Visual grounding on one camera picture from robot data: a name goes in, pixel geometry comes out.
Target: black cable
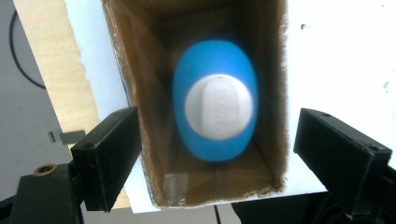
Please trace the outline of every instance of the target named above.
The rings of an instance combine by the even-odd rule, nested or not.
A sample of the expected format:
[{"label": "black cable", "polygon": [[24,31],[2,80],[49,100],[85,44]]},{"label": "black cable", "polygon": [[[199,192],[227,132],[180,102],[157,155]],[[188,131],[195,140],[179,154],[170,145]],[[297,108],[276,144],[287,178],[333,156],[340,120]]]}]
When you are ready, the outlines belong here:
[{"label": "black cable", "polygon": [[214,205],[213,207],[215,207],[216,221],[218,222],[218,224],[221,224],[218,206]]},{"label": "black cable", "polygon": [[14,59],[14,63],[17,65],[18,69],[20,70],[20,72],[23,74],[24,77],[26,77],[26,79],[28,79],[31,83],[33,83],[34,85],[36,85],[37,87],[45,90],[46,87],[41,85],[40,83],[35,82],[34,80],[32,80],[26,73],[25,71],[22,69],[17,55],[15,54],[15,49],[14,49],[14,24],[15,24],[15,20],[17,19],[18,13],[17,10],[15,10],[14,14],[12,15],[11,18],[11,23],[9,24],[9,33],[8,33],[8,37],[9,37],[9,47],[11,48],[11,54],[12,54],[12,58]]}]

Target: wooden board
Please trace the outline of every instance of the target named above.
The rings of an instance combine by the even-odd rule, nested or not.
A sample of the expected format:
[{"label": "wooden board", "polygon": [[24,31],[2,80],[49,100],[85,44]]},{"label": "wooden board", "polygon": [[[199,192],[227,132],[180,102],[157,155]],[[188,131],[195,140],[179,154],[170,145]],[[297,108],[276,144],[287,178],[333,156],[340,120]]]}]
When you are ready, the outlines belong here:
[{"label": "wooden board", "polygon": [[[14,4],[63,132],[88,133],[99,123],[98,112],[64,1]],[[113,208],[123,207],[130,207],[124,190]]]}]

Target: blue and white object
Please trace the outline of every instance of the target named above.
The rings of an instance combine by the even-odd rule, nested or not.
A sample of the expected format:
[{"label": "blue and white object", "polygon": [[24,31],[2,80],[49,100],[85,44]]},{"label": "blue and white object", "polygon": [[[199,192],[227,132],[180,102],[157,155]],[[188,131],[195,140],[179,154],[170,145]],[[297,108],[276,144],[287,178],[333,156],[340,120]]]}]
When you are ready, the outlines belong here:
[{"label": "blue and white object", "polygon": [[257,82],[247,55],[228,41],[191,46],[174,76],[177,127],[204,161],[227,161],[248,146],[258,110]]}]

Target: brown cardboard box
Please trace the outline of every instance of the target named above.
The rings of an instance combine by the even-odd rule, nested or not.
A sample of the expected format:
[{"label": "brown cardboard box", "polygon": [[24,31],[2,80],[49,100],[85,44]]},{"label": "brown cardboard box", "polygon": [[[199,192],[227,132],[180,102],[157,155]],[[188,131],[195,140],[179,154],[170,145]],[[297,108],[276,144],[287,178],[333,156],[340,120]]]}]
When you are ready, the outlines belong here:
[{"label": "brown cardboard box", "polygon": [[[139,110],[142,162],[154,205],[243,201],[284,188],[285,5],[284,0],[103,0],[120,71]],[[243,49],[259,85],[251,143],[236,159],[220,163],[200,161],[185,148],[171,102],[177,60],[207,39],[229,40]]]}]

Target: gray floor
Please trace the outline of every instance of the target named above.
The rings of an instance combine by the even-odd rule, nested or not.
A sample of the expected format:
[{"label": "gray floor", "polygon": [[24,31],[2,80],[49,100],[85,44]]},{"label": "gray floor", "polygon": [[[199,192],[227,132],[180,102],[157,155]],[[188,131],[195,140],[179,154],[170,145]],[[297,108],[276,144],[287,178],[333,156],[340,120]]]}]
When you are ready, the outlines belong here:
[{"label": "gray floor", "polygon": [[[16,193],[22,175],[42,164],[71,160],[67,147],[50,142],[48,132],[60,126],[47,92],[26,80],[12,60],[8,28],[14,9],[11,0],[0,1],[0,201]],[[43,83],[19,19],[14,43],[21,67]],[[240,223],[229,204],[220,205],[219,213],[222,223]],[[147,214],[84,212],[84,218],[86,223],[216,223],[213,206]]]}]

